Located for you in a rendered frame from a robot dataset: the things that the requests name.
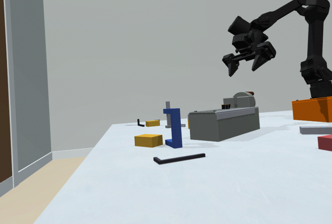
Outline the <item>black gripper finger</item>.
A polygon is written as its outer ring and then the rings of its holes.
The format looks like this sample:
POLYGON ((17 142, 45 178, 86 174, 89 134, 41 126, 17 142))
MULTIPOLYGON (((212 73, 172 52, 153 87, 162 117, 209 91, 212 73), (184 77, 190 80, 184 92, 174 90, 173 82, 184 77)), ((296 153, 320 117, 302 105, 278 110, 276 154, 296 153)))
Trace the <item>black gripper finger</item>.
POLYGON ((235 72, 236 70, 238 69, 238 67, 235 65, 235 63, 231 60, 231 58, 227 58, 224 60, 225 63, 227 64, 228 66, 228 72, 229 72, 229 76, 231 77, 235 72))
POLYGON ((251 68, 252 71, 257 70, 260 66, 265 64, 267 61, 271 60, 271 57, 264 48, 256 49, 255 53, 256 57, 251 68))

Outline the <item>dark grey l-shaped bar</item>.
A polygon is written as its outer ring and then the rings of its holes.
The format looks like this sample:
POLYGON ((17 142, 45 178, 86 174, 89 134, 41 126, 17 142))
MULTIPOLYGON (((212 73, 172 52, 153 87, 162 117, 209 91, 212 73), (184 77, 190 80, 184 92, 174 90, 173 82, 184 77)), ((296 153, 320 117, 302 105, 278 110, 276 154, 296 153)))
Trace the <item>dark grey l-shaped bar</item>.
POLYGON ((196 158, 201 158, 201 157, 206 157, 205 153, 194 154, 194 155, 189 155, 189 156, 182 156, 182 157, 175 157, 175 158, 163 159, 163 160, 159 159, 158 157, 153 157, 153 160, 160 165, 160 164, 167 164, 167 163, 172 163, 172 162, 196 159, 196 158))

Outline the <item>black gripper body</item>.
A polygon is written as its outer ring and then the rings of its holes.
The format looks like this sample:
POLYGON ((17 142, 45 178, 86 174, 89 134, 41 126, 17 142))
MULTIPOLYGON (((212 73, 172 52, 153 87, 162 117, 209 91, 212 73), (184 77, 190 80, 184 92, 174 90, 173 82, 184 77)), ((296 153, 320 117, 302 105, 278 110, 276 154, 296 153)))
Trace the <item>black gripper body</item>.
MULTIPOLYGON (((249 46, 248 48, 250 48, 250 47, 251 46, 249 46)), ((269 42, 269 41, 266 41, 264 43, 260 43, 260 41, 257 38, 255 38, 255 40, 253 42, 252 50, 250 50, 248 48, 239 49, 238 51, 239 51, 240 54, 236 55, 236 56, 234 56, 234 54, 225 55, 225 56, 223 56, 222 61, 227 66, 227 64, 225 63, 224 60, 227 59, 227 58, 231 58, 231 60, 238 67, 239 66, 239 61, 241 61, 241 60, 249 61, 249 60, 255 59, 255 57, 256 57, 255 50, 258 49, 258 48, 264 48, 267 51, 267 53, 269 54, 269 56, 271 57, 271 59, 275 58, 275 56, 276 56, 276 50, 274 49, 271 42, 269 42)))

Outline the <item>red rectangular block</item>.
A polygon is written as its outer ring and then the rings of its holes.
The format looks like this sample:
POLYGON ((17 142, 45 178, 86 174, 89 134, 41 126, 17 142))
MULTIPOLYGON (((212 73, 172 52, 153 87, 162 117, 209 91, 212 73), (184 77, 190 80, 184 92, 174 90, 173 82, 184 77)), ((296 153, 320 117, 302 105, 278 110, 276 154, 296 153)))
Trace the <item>red rectangular block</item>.
POLYGON ((317 139, 319 149, 332 151, 332 135, 320 136, 317 139))

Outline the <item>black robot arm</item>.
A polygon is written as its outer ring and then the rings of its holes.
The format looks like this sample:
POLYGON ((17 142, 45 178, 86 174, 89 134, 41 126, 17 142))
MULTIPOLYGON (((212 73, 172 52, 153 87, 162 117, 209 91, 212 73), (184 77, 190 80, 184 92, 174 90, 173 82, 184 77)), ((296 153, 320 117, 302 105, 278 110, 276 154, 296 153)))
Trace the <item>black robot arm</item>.
POLYGON ((292 0, 275 11, 262 14, 252 22, 247 22, 237 16, 228 28, 233 34, 232 45, 239 49, 248 48, 257 38, 264 43, 268 36, 263 32, 271 27, 277 20, 287 14, 297 11, 304 16, 308 23, 308 49, 307 59, 301 62, 301 75, 306 84, 310 84, 311 98, 332 96, 332 71, 328 69, 327 62, 323 58, 323 24, 329 14, 330 3, 328 0, 292 0), (306 8, 302 5, 308 6, 306 8))

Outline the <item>blue c-clamp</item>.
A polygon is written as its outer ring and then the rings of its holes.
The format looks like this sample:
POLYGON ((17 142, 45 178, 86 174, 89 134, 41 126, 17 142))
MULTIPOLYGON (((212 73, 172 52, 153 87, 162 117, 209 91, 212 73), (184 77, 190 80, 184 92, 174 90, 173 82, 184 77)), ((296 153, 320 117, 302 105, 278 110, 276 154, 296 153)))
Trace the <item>blue c-clamp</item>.
POLYGON ((180 108, 170 108, 170 102, 166 102, 166 109, 163 113, 167 116, 165 128, 171 128, 172 139, 165 140, 165 144, 172 148, 182 148, 182 131, 180 108))

